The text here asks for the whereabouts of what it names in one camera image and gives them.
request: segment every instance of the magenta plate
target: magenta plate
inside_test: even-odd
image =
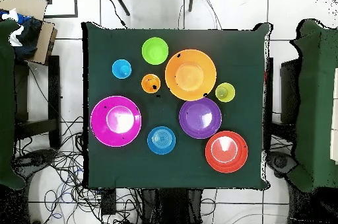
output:
[[[179,118],[182,129],[196,139],[211,137],[222,123],[219,107],[209,98],[185,102]]]
[[[121,147],[131,143],[139,134],[141,113],[128,98],[109,96],[92,110],[90,127],[104,145]]]

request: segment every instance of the orange plate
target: orange plate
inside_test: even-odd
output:
[[[228,145],[224,146],[227,150],[224,150],[220,143],[218,144],[220,137],[229,137],[230,139],[228,141],[232,140]],[[220,131],[208,140],[207,146],[205,147],[205,156],[208,164],[214,170],[225,173],[235,172],[242,168],[246,162],[248,146],[244,139],[237,133],[233,131]]]
[[[145,92],[155,93],[159,90],[161,82],[157,75],[149,73],[142,78],[141,85]]]
[[[199,100],[211,92],[216,83],[216,68],[207,54],[183,50],[166,65],[166,84],[182,100]]]

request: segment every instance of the plate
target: plate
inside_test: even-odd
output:
[[[230,83],[222,83],[217,86],[215,94],[221,102],[230,102],[235,97],[235,88]]]
[[[233,131],[220,131],[207,142],[205,156],[208,164],[218,172],[235,172],[248,158],[245,140]]]
[[[153,153],[164,155],[175,147],[176,138],[174,132],[165,126],[159,126],[151,130],[147,139],[148,146]]]
[[[216,83],[216,68],[211,58],[199,50],[183,50],[166,65],[166,84],[182,100],[199,100]]]
[[[141,113],[124,96],[109,96],[93,108],[90,127],[99,142],[111,147],[131,143],[141,129]]]
[[[222,113],[209,98],[185,102],[180,110],[180,125],[191,137],[205,139],[220,128]]]
[[[149,38],[142,45],[142,56],[151,65],[159,65],[168,57],[168,44],[162,38]]]

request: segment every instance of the red plate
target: red plate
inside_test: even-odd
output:
[[[248,157],[246,141],[233,131],[220,131],[207,142],[205,156],[208,164],[218,172],[235,172]]]

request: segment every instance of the blue bowl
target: blue bowl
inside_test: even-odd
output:
[[[163,155],[173,150],[176,138],[171,129],[160,126],[151,130],[148,134],[147,143],[153,153]]]
[[[125,79],[131,74],[130,63],[126,59],[119,59],[113,63],[113,74],[119,79]]]

